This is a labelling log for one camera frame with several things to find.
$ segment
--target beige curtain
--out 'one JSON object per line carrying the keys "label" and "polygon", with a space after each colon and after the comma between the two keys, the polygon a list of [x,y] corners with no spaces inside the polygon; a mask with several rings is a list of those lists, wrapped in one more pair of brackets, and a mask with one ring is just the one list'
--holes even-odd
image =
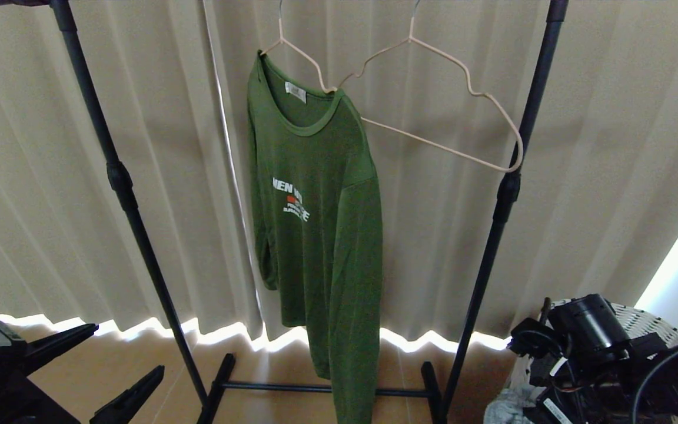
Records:
{"label": "beige curtain", "polygon": [[[412,3],[286,0],[285,34],[336,84],[407,35]],[[181,318],[204,332],[242,320],[256,336],[261,319],[269,336],[284,331],[248,257],[244,139],[245,82],[278,36],[277,6],[73,3],[162,271]],[[547,6],[423,1],[416,35],[470,65],[474,88],[519,121]],[[317,85],[287,48],[271,56]],[[345,88],[368,118],[508,161],[497,112],[430,52],[399,48]],[[501,176],[367,131],[384,205],[383,325],[455,340]],[[676,236],[678,2],[571,2],[478,329],[503,335],[543,296],[633,304]],[[48,8],[0,8],[0,312],[120,327],[161,317]]]}

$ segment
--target gray cloth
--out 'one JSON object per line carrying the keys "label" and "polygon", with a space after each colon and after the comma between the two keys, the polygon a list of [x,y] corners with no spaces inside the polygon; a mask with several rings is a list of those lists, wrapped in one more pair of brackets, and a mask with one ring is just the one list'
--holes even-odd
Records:
{"label": "gray cloth", "polygon": [[533,389],[532,386],[519,386],[501,390],[486,408],[483,424],[533,424],[522,413],[522,408],[535,406],[531,398]]}

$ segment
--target shirt sleeve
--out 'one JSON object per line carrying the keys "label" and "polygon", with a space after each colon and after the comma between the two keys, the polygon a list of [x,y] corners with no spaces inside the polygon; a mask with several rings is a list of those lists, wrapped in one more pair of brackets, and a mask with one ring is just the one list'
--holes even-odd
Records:
{"label": "shirt sleeve", "polygon": [[255,141],[252,117],[250,116],[250,106],[248,106],[247,121],[248,143],[250,144],[250,205],[255,232],[255,254],[258,257],[258,268],[261,271],[261,277],[263,277],[263,284],[269,290],[276,290],[278,285],[277,266],[275,266],[275,257],[271,254],[268,228],[264,218],[261,177],[258,170],[258,146]]}
{"label": "shirt sleeve", "polygon": [[378,179],[342,189],[328,314],[339,424],[370,424],[378,372],[382,241]]}

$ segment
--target beige wire hanger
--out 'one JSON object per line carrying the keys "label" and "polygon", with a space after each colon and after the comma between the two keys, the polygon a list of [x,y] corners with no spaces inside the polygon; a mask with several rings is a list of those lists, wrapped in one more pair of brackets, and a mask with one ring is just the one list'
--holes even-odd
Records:
{"label": "beige wire hanger", "polygon": [[[284,31],[283,31],[283,28],[282,28],[282,1],[283,0],[279,1],[279,39],[275,43],[273,43],[271,46],[266,48],[261,53],[261,56],[268,53],[270,50],[275,48],[277,45],[282,45],[282,44],[288,45],[288,46],[290,46],[290,48],[292,48],[293,50],[295,50],[299,54],[301,54],[302,57],[310,60],[310,62],[315,67],[315,69],[318,71],[318,80],[321,83],[321,88],[323,89],[324,93],[331,93],[331,92],[336,91],[338,89],[336,87],[326,88],[325,84],[323,83],[323,73],[321,72],[321,67],[318,65],[318,62],[315,62],[315,60],[313,60],[312,57],[308,56],[304,51],[300,50],[299,48],[297,48],[297,46],[293,45],[286,38],[284,38]],[[350,75],[347,75],[341,81],[341,83],[339,83],[339,87],[341,87],[342,84],[344,84],[347,80],[349,80],[350,77],[354,76],[356,78],[360,78],[361,76],[363,76],[363,74],[365,73],[365,68],[368,65],[368,62],[370,62],[372,59],[380,56],[380,54],[383,54],[387,51],[391,51],[395,48],[398,48],[401,45],[415,43],[417,45],[422,46],[423,48],[425,48],[427,50],[433,51],[433,53],[436,53],[439,56],[444,57],[444,59],[447,59],[450,62],[453,62],[454,64],[458,65],[458,67],[460,67],[465,72],[465,78],[466,78],[466,82],[467,82],[467,91],[471,96],[485,97],[486,99],[490,100],[498,108],[499,112],[501,112],[501,116],[503,116],[503,118],[506,120],[506,123],[509,125],[511,132],[513,132],[514,136],[517,137],[517,158],[516,158],[517,160],[514,162],[514,164],[511,167],[501,167],[501,166],[498,166],[497,164],[492,164],[490,162],[484,161],[483,159],[476,158],[475,156],[471,156],[471,155],[468,155],[466,153],[457,152],[457,150],[454,150],[453,148],[445,147],[445,145],[440,145],[438,143],[434,143],[430,140],[424,139],[423,137],[418,137],[414,134],[410,134],[409,132],[402,131],[402,130],[399,130],[397,128],[393,128],[391,126],[388,126],[387,124],[382,124],[380,122],[371,121],[371,119],[364,118],[364,117],[361,117],[361,119],[363,119],[363,121],[365,121],[369,124],[374,124],[374,125],[379,126],[381,128],[385,128],[385,129],[394,131],[396,133],[406,135],[408,137],[414,138],[417,141],[421,141],[421,142],[426,143],[428,145],[432,145],[433,147],[441,148],[442,150],[445,150],[449,153],[463,157],[463,158],[468,159],[470,161],[477,162],[479,164],[485,165],[485,166],[490,167],[492,169],[495,169],[497,171],[500,171],[500,172],[516,171],[522,165],[522,156],[524,155],[524,146],[522,145],[522,136],[520,136],[519,130],[514,125],[514,121],[511,120],[511,118],[509,117],[509,114],[506,113],[506,111],[504,110],[503,107],[501,107],[501,104],[498,103],[498,100],[496,100],[495,97],[493,97],[492,95],[490,95],[488,93],[480,93],[480,92],[473,91],[473,84],[470,81],[470,71],[465,64],[460,62],[459,59],[452,57],[450,54],[447,54],[444,51],[438,50],[438,48],[435,48],[434,46],[431,46],[428,43],[425,43],[424,41],[420,41],[419,39],[414,37],[413,31],[414,31],[414,26],[415,26],[415,14],[417,13],[417,6],[419,4],[420,4],[420,0],[416,0],[414,10],[412,11],[412,17],[410,19],[410,33],[409,33],[409,35],[407,35],[407,37],[404,40],[399,41],[399,43],[397,43],[393,46],[384,48],[383,50],[378,51],[376,54],[373,54],[372,56],[368,57],[368,59],[366,59],[366,61],[363,62],[363,68],[360,70],[360,73],[358,73],[358,74],[357,73],[351,73]]]}

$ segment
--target clothing rack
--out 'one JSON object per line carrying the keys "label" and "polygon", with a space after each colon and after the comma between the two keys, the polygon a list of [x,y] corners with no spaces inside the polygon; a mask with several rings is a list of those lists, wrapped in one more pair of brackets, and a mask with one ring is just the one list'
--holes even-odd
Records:
{"label": "clothing rack", "polygon": [[[525,153],[527,153],[527,147],[530,144],[530,135],[533,132],[541,99],[543,99],[543,92],[546,89],[546,82],[548,81],[554,52],[556,51],[560,28],[567,13],[568,1],[569,0],[551,0],[549,5],[549,12],[546,18],[546,31],[543,34],[543,43],[541,43],[535,73],[533,74],[533,80],[530,86],[530,93],[527,96],[527,103],[525,104],[524,115],[519,128]],[[75,71],[75,76],[77,77],[83,100],[88,113],[91,116],[92,126],[94,126],[99,144],[101,145],[101,150],[106,159],[106,172],[109,184],[116,192],[119,203],[124,210],[124,213],[127,215],[127,220],[132,228],[132,234],[135,236],[135,241],[142,253],[143,261],[145,261],[145,265],[148,268],[148,273],[151,276],[151,281],[153,281],[156,294],[158,295],[159,301],[161,301],[161,306],[164,309],[164,314],[167,317],[169,326],[172,328],[174,339],[177,341],[177,346],[180,349],[182,359],[185,362],[185,367],[188,369],[188,373],[190,373],[193,386],[200,399],[202,411],[197,421],[198,424],[210,424],[213,422],[216,411],[218,410],[218,405],[221,402],[221,398],[226,389],[317,393],[331,392],[331,386],[230,381],[229,378],[235,365],[234,355],[231,353],[224,356],[224,360],[221,362],[221,367],[218,369],[216,378],[211,383],[210,391],[205,391],[205,386],[200,378],[200,373],[197,370],[195,360],[193,360],[191,355],[190,347],[185,340],[185,335],[183,334],[180,325],[180,319],[177,316],[177,311],[174,308],[167,284],[164,281],[164,276],[161,273],[161,268],[159,267],[158,260],[153,251],[151,240],[148,238],[147,231],[145,231],[145,226],[143,225],[143,220],[138,209],[138,203],[137,200],[135,200],[135,195],[132,191],[132,180],[130,179],[129,172],[120,161],[114,142],[111,140],[111,134],[110,131],[108,131],[108,126],[96,94],[96,89],[94,88],[94,83],[92,83],[91,73],[89,73],[85,56],[83,55],[83,50],[78,38],[78,29],[75,25],[75,19],[72,16],[72,10],[69,7],[69,0],[0,0],[0,5],[9,4],[26,6],[50,5],[54,10],[54,17],[56,17],[59,30],[62,32],[62,36],[64,36],[65,46],[67,46],[67,51],[70,60],[72,61],[72,67]],[[515,147],[511,156],[511,165],[516,163],[516,158],[517,148]],[[428,406],[430,407],[431,421],[433,424],[446,424],[447,422],[447,416],[451,408],[452,400],[454,399],[454,391],[457,389],[460,374],[462,373],[467,347],[470,337],[473,335],[474,325],[476,325],[478,312],[480,311],[490,272],[493,268],[493,262],[496,258],[498,244],[501,241],[501,235],[503,234],[504,227],[509,219],[511,207],[514,202],[517,201],[517,195],[520,191],[520,173],[521,167],[514,172],[505,174],[498,186],[497,203],[493,210],[493,223],[488,234],[485,251],[478,271],[478,277],[476,278],[476,284],[473,289],[473,295],[470,298],[462,336],[460,337],[460,344],[457,347],[457,354],[454,357],[454,364],[452,365],[444,393],[441,394],[439,390],[438,382],[436,382],[436,374],[434,373],[433,365],[430,362],[423,362],[420,369],[420,373],[423,375],[424,389],[376,390],[376,395],[380,396],[428,399]]]}

